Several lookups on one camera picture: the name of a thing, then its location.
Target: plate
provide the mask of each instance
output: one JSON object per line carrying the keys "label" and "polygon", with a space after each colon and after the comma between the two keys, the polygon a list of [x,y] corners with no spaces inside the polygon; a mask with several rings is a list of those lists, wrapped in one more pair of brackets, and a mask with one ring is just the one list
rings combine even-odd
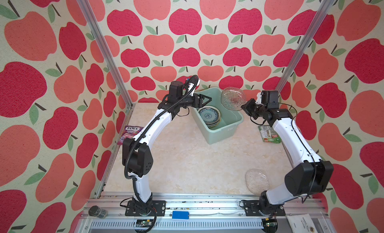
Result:
{"label": "plate", "polygon": [[199,115],[207,125],[214,125],[220,120],[220,111],[213,106],[204,106],[199,109]]}

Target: patterned wall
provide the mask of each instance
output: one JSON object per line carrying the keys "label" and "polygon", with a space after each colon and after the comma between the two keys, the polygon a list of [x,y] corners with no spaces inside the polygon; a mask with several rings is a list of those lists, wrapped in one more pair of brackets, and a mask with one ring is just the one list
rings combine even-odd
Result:
{"label": "patterned wall", "polygon": [[76,0],[0,4],[0,233],[73,232],[125,103]]}
{"label": "patterned wall", "polygon": [[158,102],[194,74],[199,90],[235,86],[250,98],[275,88],[321,0],[103,1],[99,25],[120,44],[113,56],[132,101]]}
{"label": "patterned wall", "polygon": [[331,37],[314,37],[305,51],[310,66],[291,75],[283,101],[299,111],[312,148],[334,165],[316,197],[339,233],[384,232],[383,9],[382,0],[337,0],[323,22],[332,18],[335,27],[318,31]]}

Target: marble tabletop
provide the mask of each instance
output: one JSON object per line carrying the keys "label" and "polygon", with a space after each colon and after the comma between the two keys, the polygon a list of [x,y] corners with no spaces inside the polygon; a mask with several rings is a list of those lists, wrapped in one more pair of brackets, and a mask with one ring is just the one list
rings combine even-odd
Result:
{"label": "marble tabletop", "polygon": [[[128,125],[145,126],[157,110],[155,103],[137,103]],[[179,115],[185,115],[181,109]],[[244,121],[235,135],[209,145],[191,114],[178,117],[157,137],[151,149],[153,167],[148,173],[152,192],[183,194],[251,194],[245,174],[262,169],[270,187],[284,182],[292,167],[282,144],[262,140],[257,125],[241,111]],[[124,177],[122,147],[115,159],[104,191],[132,192]]]}

